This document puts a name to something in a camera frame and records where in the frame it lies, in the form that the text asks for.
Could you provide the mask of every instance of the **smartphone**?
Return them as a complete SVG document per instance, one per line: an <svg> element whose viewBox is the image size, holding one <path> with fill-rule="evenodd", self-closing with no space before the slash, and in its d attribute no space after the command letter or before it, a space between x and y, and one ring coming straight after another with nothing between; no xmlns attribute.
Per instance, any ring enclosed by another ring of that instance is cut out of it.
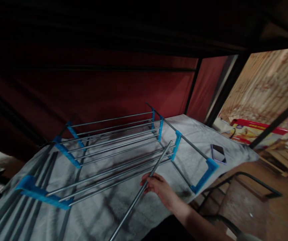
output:
<svg viewBox="0 0 288 241"><path fill-rule="evenodd" d="M213 160L217 162L221 162L225 165L227 164L227 160L225 159L223 147L211 144L211 150L212 150Z"/></svg>

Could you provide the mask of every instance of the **blue plastic joint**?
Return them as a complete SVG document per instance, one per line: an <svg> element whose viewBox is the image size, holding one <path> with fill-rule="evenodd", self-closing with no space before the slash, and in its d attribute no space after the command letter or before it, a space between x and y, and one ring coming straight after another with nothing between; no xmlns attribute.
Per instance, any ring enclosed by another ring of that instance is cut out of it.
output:
<svg viewBox="0 0 288 241"><path fill-rule="evenodd" d="M176 155L177 150L178 150L178 146L180 145L180 141L182 138L182 133L179 132L178 130L176 130L175 134L176 134L176 140L175 140L175 147L173 148L174 154L171 156L171 161L174 161L175 155Z"/></svg>
<svg viewBox="0 0 288 241"><path fill-rule="evenodd" d="M63 145L61 144L61 137L60 136L56 136L53 140L53 142L55 142L55 146L56 148L61 151L67 158L68 160L70 160L70 162L75 166L77 167L78 169L82 168L80 163L75 160L75 157L71 154L71 153L68 153L68 149Z"/></svg>
<svg viewBox="0 0 288 241"><path fill-rule="evenodd" d="M204 186L204 184L207 182L207 180L213 175L213 173L219 168L218 164L211 158L208 158L206 160L206 163L208 165L207 171L204 173L203 177L198 181L196 186L191 186L191 190L197 194L201 188Z"/></svg>
<svg viewBox="0 0 288 241"><path fill-rule="evenodd" d="M163 117L161 118L161 116L160 116L160 119L161 119L161 122L160 122L160 130L159 130L159 132L158 132L158 142L161 142L163 122L164 122Z"/></svg>
<svg viewBox="0 0 288 241"><path fill-rule="evenodd" d="M23 179L18 183L16 190L22 190L22 195L32 197L34 199L51 204L64 210L70 209L69 204L71 204L73 201L72 199L70 199L67 201L59 202L61 198L56 195L46 197L46 194L48 192L44 189L36 187L35 177L31 175L23 177Z"/></svg>
<svg viewBox="0 0 288 241"><path fill-rule="evenodd" d="M77 138L78 138L78 135L76 134L76 132L75 132L75 130L73 129L73 127L71 126L71 122L70 122L70 121L67 122L66 126L67 126L67 129L70 131L70 133L73 135L73 137L74 137L75 139L77 139ZM84 144L83 144L83 142L81 142L81 141L78 141L78 144L80 145L80 147L85 147Z"/></svg>

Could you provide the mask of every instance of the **black metal chair frame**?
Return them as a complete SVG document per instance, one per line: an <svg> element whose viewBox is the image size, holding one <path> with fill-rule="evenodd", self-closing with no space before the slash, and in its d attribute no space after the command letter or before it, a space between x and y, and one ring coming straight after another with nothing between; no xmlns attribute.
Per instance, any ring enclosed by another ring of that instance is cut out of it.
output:
<svg viewBox="0 0 288 241"><path fill-rule="evenodd" d="M231 184L231 180L234 177L237 176L247 176L250 179L254 180L256 183L260 184L261 186L265 187L266 189L268 189L271 193L265 195L265 197L267 197L268 199L272 199L272 198L276 198L276 197L281 197L282 193L278 192L277 190L271 188L270 186L268 186L267 184L263 183L262 181L260 181L259 179L255 178L254 176L246 173L246 172L237 172L234 175L228 177L227 179L225 179L224 181L220 182L219 184L215 185L214 187L210 187L205 189L203 192L201 192L201 195L203 195L205 192L208 192L208 194L205 196L203 202L201 203L201 205L199 206L199 208L197 209L197 212L200 213L201 209L203 208L204 204L206 203L206 201L208 200L208 198L211 196L212 192L215 189L218 189L224 196L226 195L226 193L224 193L220 187L226 183ZM216 214L216 215L202 215L205 219L209 220L210 222L213 221L222 221L227 227L230 228L230 230L236 235L238 236L239 234L241 234L242 232L237 228L237 226L235 226L230 220L228 220L227 218L225 218L224 216L220 215L220 214Z"/></svg>

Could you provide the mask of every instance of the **gray blanket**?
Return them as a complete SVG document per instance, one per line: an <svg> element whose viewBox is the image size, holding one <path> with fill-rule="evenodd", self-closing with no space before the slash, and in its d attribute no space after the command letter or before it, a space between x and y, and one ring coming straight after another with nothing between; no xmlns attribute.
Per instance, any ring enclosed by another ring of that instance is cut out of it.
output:
<svg viewBox="0 0 288 241"><path fill-rule="evenodd" d="M213 129L204 126L203 124L187 117L186 115L171 117L167 120L209 157L211 157L210 144L220 145L224 148L228 164L219 164L219 169L215 172L213 176L211 176L211 178L207 181L201 191L203 191L211 183L213 183L222 173L229 171L230 169L240 165L243 162L256 161L258 159L258 155L249 147L238 144L220 135ZM144 134L138 137L138 139L144 138L149 135L152 135L152 133ZM161 141L162 144L166 146L170 140L173 140L175 142L175 139L176 135L174 130L171 129L166 123L164 123ZM124 140L122 142L119 142L118 144L101 146L92 150L89 149L87 154L90 153L90 151L93 152L127 142L129 142L129 140ZM69 148L74 149L78 148L78 146L71 145L69 146ZM13 191L19 180L23 176L25 176L25 174L38 160L38 158L40 157L42 152L45 151L45 149L46 147L40 150L22 168L22 170L14 178L12 178L11 182L8 185L7 191L0 200L0 207L9 197L10 192ZM99 171L106 170L111 166L115 166L127 160L143 156L149 152L159 149L161 149L160 144L153 143L143 148L135 149L133 151L125 152L121 155L116 155L112 158L86 165L81 171L81 179L89 177ZM90 157L87 158L85 162L92 159L97 159L101 156L107 156L109 154L116 153L122 150L123 148L119 148L108 153L97 155L95 157ZM79 151L75 155L81 156L82 151ZM197 184L199 179L207 170L207 164L205 162L205 159L200 154L198 154L190 145L188 145L183 139L180 142L175 162L182 170L182 172L186 175L187 179L194 185ZM61 152L59 152L47 190L51 191L72 183L75 179L76 172L76 168L68 161L65 156L62 155ZM190 202L196 197L196 195L191 192L187 184L184 182L182 177L178 174L178 172L170 162L158 167L156 172L162 175L168 181L172 189L186 202ZM64 240L108 240L115 228L117 227L119 221L123 217L124 213L127 211L135 195L139 191L139 183L141 180L141 176L142 175L138 175L127 182L124 182L116 187L108 189L98 195L95 195L85 201L74 205L70 212ZM78 190L86 185L89 185L89 182L78 186ZM64 196L65 194L70 193L71 190L66 190L59 193L58 195ZM0 234L0 240L4 240L5 234L8 231L9 226L12 222L19 222L20 218L15 220L16 211L17 210L15 209L4 230ZM63 222L64 214L64 210L43 203L41 205L41 209L33 229L31 240L56 240ZM116 240L141 240L149 232L150 229L157 226L164 218L169 215L170 212L161 204L157 195L155 195L154 193L144 194L140 198L139 202L135 206L133 212L131 213L125 224L123 225ZM19 240L23 240L27 227L28 224L24 226L22 230L22 235L20 236Z"/></svg>

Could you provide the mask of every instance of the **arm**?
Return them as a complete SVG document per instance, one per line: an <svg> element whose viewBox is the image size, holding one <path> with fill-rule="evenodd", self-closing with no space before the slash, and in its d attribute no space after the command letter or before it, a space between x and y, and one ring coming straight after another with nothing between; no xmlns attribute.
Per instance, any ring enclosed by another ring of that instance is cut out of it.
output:
<svg viewBox="0 0 288 241"><path fill-rule="evenodd" d="M145 174L142 177L140 184L143 185L146 180L148 181L148 185L144 193L149 191L155 192L165 207L174 214L174 216L180 221L180 223L194 239L232 241L229 236L217 229L200 214L198 214L193 208L182 201L176 195L176 193L173 192L162 176L156 173L153 175L153 177L148 176L149 173Z"/></svg>

